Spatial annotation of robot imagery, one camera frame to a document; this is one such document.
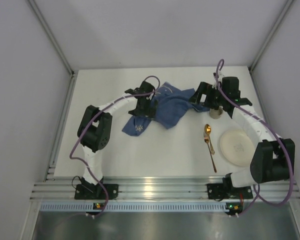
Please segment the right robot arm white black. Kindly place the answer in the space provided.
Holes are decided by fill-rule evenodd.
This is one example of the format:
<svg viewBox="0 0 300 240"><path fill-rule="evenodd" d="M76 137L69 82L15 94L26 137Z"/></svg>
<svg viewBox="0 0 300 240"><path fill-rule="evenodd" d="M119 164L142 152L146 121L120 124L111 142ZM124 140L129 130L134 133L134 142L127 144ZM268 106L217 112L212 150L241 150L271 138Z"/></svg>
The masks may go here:
<svg viewBox="0 0 300 240"><path fill-rule="evenodd" d="M189 101L210 110L221 107L252 143L254 152L248 158L248 165L222 179L227 188L290 180L294 175L295 143L279 137L257 114L252 102L241 97L237 77L222 77L215 84L202 81Z"/></svg>

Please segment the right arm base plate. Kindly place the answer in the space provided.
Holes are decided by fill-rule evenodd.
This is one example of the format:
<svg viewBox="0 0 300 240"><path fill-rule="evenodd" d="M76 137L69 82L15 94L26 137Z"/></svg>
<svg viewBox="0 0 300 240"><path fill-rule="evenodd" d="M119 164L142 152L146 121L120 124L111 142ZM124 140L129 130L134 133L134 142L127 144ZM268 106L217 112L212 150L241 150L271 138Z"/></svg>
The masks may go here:
<svg viewBox="0 0 300 240"><path fill-rule="evenodd" d="M207 194L209 200L239 200L243 197L244 200L253 198L252 189L250 186L240 188L226 188L222 183L208 183Z"/></svg>

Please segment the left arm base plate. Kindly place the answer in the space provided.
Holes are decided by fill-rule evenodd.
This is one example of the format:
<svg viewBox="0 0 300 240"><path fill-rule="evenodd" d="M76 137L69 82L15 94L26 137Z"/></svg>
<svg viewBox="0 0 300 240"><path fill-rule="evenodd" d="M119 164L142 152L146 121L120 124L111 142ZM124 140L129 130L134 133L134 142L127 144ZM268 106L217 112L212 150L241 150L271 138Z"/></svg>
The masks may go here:
<svg viewBox="0 0 300 240"><path fill-rule="evenodd" d="M113 200L118 197L119 194L119 185L118 184L108 184L104 185L107 193L108 199ZM75 200L105 200L106 199L106 192L100 185L83 185L78 184L76 186Z"/></svg>

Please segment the small beige cup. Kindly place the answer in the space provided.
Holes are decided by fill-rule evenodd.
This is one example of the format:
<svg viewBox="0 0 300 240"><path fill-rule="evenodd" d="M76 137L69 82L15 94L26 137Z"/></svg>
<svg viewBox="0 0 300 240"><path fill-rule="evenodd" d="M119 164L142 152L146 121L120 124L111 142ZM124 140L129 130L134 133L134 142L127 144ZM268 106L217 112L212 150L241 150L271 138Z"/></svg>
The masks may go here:
<svg viewBox="0 0 300 240"><path fill-rule="evenodd" d="M222 106L219 106L218 109L213 109L211 108L209 110L209 116L212 118L212 119L219 119L221 117L221 115L223 114L223 107Z"/></svg>

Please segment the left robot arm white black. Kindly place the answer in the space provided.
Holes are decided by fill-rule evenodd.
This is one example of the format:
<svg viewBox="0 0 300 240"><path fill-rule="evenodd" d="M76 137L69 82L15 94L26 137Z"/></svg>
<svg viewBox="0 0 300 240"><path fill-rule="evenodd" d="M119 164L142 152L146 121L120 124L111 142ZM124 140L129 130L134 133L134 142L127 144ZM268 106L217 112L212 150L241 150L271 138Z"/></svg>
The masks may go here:
<svg viewBox="0 0 300 240"><path fill-rule="evenodd" d="M74 150L70 158L81 161L85 165L84 173L80 177L80 186L85 192L99 196L105 192L102 173L102 150L110 141L113 120L130 114L134 117L154 117L157 103L152 103L152 97L158 90L146 80L135 89L127 89L122 96L99 107L89 105L82 117L77 130L78 145L82 146L84 158L74 157Z"/></svg>

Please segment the blue cloth placemat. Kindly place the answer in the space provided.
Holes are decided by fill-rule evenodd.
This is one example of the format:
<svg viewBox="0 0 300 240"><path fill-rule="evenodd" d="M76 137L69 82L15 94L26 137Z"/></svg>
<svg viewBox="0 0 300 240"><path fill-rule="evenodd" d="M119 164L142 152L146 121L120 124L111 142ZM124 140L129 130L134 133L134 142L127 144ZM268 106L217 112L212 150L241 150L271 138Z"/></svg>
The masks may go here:
<svg viewBox="0 0 300 240"><path fill-rule="evenodd" d="M189 102L195 94L194 88L180 90L168 82L165 82L155 93L153 101L158 101L154 118L132 116L122 129L122 132L132 136L140 136L155 121L165 129L171 129L189 110L198 113L208 112L209 108Z"/></svg>

